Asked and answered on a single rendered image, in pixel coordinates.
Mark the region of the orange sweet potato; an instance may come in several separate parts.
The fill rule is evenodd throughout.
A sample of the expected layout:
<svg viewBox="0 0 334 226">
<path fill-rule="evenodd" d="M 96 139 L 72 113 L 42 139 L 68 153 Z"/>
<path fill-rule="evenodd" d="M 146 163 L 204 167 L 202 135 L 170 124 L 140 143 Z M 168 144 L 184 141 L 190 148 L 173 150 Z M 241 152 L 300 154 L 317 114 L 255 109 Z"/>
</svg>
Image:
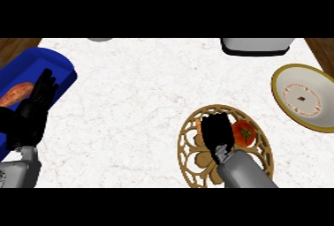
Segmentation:
<svg viewBox="0 0 334 226">
<path fill-rule="evenodd" d="M 34 89 L 31 82 L 16 84 L 0 98 L 0 107 L 9 107 L 28 98 Z"/>
</svg>

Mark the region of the white bowl with gold rim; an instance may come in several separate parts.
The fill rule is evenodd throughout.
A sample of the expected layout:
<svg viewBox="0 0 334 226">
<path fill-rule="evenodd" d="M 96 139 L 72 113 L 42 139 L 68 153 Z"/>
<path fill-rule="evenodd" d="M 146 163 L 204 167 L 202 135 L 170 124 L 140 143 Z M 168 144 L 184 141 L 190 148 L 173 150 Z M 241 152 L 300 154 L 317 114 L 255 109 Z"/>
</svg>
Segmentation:
<svg viewBox="0 0 334 226">
<path fill-rule="evenodd" d="M 272 76 L 273 99 L 291 119 L 316 132 L 334 133 L 334 79 L 306 64 L 286 64 Z"/>
</svg>

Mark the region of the gold openwork placemat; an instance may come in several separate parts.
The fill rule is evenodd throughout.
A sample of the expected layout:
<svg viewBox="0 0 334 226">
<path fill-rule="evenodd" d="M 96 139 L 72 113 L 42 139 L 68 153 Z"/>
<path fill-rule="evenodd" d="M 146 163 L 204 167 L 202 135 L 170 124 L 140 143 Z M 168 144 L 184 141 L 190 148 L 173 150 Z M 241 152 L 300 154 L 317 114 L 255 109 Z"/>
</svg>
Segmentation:
<svg viewBox="0 0 334 226">
<path fill-rule="evenodd" d="M 273 178 L 273 153 L 269 141 L 249 116 L 238 109 L 214 104 L 198 109 L 183 122 L 177 140 L 177 161 L 183 179 L 192 188 L 207 188 L 207 185 L 223 187 L 223 180 L 217 175 L 217 164 L 211 158 L 208 149 L 199 138 L 198 122 L 209 114 L 227 113 L 229 122 L 235 123 L 243 120 L 252 127 L 254 141 L 246 147 L 239 144 L 232 150 L 243 150 L 249 158 L 257 162 L 269 178 Z"/>
</svg>

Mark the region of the white appliance with black base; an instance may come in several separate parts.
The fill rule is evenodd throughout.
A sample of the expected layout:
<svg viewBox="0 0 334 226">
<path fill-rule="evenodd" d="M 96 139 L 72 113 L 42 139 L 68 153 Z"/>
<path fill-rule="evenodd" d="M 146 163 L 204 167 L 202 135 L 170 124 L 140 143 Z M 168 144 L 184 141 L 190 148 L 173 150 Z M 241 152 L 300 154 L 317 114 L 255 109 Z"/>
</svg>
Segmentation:
<svg viewBox="0 0 334 226">
<path fill-rule="evenodd" d="M 275 57 L 289 49 L 294 38 L 221 38 L 221 50 L 230 56 Z"/>
</svg>

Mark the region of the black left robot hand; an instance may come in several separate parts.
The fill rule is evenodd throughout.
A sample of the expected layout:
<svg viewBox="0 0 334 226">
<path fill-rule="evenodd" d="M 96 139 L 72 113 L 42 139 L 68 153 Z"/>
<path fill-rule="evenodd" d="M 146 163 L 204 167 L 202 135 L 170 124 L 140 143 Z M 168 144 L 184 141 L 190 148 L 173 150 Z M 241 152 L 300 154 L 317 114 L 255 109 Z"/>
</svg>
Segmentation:
<svg viewBox="0 0 334 226">
<path fill-rule="evenodd" d="M 38 76 L 29 97 L 19 103 L 16 110 L 0 107 L 0 133 L 6 135 L 6 150 L 35 146 L 42 138 L 47 115 L 59 85 L 45 69 Z"/>
</svg>

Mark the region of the red tomato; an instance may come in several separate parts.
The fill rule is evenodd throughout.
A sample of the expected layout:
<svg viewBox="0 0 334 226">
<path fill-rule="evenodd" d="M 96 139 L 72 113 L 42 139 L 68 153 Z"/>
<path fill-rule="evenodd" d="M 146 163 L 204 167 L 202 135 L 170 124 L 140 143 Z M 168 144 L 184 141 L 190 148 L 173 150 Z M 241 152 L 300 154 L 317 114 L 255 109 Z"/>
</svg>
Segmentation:
<svg viewBox="0 0 334 226">
<path fill-rule="evenodd" d="M 246 147 L 255 139 L 255 131 L 251 124 L 245 120 L 239 120 L 232 125 L 235 143 Z"/>
</svg>

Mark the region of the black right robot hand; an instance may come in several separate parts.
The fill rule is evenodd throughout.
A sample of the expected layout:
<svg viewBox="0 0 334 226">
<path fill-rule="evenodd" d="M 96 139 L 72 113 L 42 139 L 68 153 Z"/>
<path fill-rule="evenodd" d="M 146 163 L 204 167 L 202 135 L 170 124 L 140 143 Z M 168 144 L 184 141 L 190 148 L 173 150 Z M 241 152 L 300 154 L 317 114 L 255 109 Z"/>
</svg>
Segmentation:
<svg viewBox="0 0 334 226">
<path fill-rule="evenodd" d="M 232 126 L 226 112 L 202 117 L 201 133 L 212 159 L 215 163 L 220 164 L 235 145 Z"/>
</svg>

